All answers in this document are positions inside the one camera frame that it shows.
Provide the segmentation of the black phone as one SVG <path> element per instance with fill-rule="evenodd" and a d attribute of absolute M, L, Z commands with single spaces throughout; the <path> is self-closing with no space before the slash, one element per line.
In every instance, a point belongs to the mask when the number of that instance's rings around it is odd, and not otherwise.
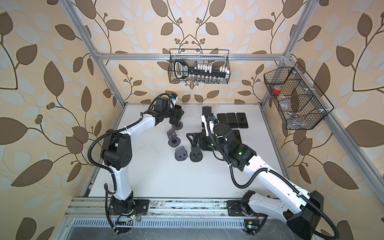
<path fill-rule="evenodd" d="M 229 127 L 227 115 L 225 113 L 218 113 L 217 119 L 218 119 L 220 124 L 224 124 L 224 125 L 226 125 L 226 127 Z"/>

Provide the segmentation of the green phone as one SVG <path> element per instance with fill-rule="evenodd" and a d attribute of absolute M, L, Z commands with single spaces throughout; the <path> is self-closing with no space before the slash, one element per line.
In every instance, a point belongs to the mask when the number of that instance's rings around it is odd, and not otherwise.
<path fill-rule="evenodd" d="M 226 113 L 228 125 L 231 129 L 237 129 L 239 127 L 237 116 L 235 113 Z"/>

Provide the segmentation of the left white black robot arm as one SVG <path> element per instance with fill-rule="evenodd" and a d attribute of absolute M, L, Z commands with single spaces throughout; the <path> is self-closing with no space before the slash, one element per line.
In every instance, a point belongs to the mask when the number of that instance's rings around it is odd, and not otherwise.
<path fill-rule="evenodd" d="M 110 191 L 105 184 L 106 194 L 111 196 L 111 206 L 124 214 L 130 214 L 136 209 L 128 170 L 133 157 L 132 141 L 164 119 L 169 119 L 171 125 L 178 125 L 184 111 L 176 104 L 177 100 L 176 94 L 158 95 L 148 109 L 140 113 L 137 121 L 118 130 L 108 130 L 94 140 L 88 149 L 89 162 L 110 173 L 113 190 Z"/>

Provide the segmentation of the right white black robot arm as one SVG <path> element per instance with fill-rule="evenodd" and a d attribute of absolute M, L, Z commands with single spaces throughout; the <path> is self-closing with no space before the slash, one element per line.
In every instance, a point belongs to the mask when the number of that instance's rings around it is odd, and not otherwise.
<path fill-rule="evenodd" d="M 308 192 L 275 171 L 213 114 L 203 115 L 201 120 L 204 130 L 187 134 L 192 148 L 218 151 L 227 163 L 231 180 L 237 188 L 246 189 L 258 180 L 277 196 L 272 199 L 247 191 L 240 201 L 244 215 L 271 216 L 286 223 L 303 240 L 310 240 L 313 235 L 325 240 L 340 239 L 337 226 L 323 211 L 324 197 L 319 192 Z"/>

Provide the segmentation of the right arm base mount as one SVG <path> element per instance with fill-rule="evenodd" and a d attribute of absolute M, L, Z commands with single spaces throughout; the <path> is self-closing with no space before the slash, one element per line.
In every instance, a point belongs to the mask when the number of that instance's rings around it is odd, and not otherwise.
<path fill-rule="evenodd" d="M 226 203 L 228 216 L 230 217 L 265 217 L 265 214 L 254 212 L 248 205 L 240 200 L 228 200 Z"/>

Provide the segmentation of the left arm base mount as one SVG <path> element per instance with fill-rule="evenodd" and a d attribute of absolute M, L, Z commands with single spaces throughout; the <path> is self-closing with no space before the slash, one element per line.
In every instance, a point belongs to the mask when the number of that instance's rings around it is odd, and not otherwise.
<path fill-rule="evenodd" d="M 111 198 L 109 213 L 111 215 L 142 215 L 149 210 L 150 200 L 147 199 L 127 199 L 125 201 Z"/>

